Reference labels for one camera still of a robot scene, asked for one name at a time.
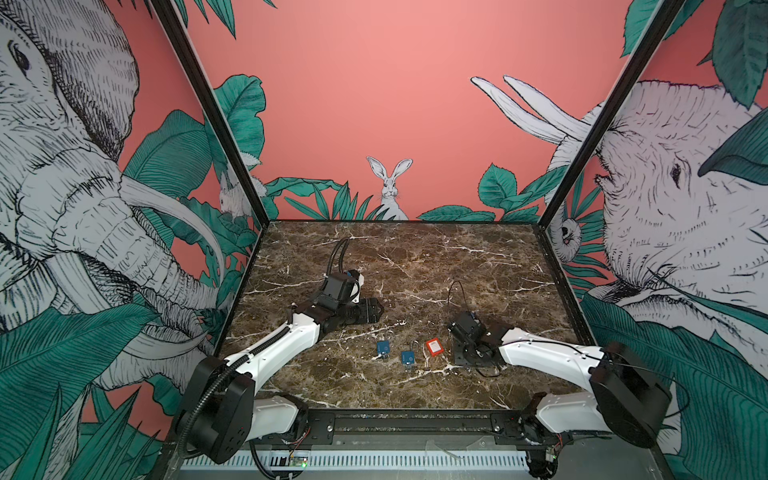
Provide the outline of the red padlock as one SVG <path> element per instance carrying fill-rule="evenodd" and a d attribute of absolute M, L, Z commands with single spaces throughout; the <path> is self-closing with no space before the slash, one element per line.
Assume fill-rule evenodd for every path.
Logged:
<path fill-rule="evenodd" d="M 444 353 L 445 348 L 439 338 L 432 338 L 425 342 L 425 348 L 431 357 L 437 357 Z"/>

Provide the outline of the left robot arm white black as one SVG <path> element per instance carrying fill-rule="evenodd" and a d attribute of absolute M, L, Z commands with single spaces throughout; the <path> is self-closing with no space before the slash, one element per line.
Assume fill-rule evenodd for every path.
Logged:
<path fill-rule="evenodd" d="M 381 302 L 363 298 L 357 270 L 327 274 L 310 299 L 291 307 L 289 318 L 256 344 L 225 359 L 209 356 L 195 367 L 172 428 L 176 455 L 229 460 L 244 443 L 276 435 L 301 443 L 310 432 L 308 407 L 289 394 L 259 399 L 263 385 L 294 357 L 340 327 L 372 324 Z"/>

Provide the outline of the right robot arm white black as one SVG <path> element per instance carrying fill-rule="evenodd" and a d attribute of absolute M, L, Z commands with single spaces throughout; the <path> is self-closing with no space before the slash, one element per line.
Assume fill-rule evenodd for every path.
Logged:
<path fill-rule="evenodd" d="M 574 432 L 612 433 L 627 443 L 653 447 L 673 395 L 661 375 L 628 346 L 587 346 L 545 338 L 501 323 L 483 324 L 462 311 L 447 323 L 454 350 L 472 367 L 524 367 L 581 390 L 544 394 L 520 419 L 532 442 Z"/>

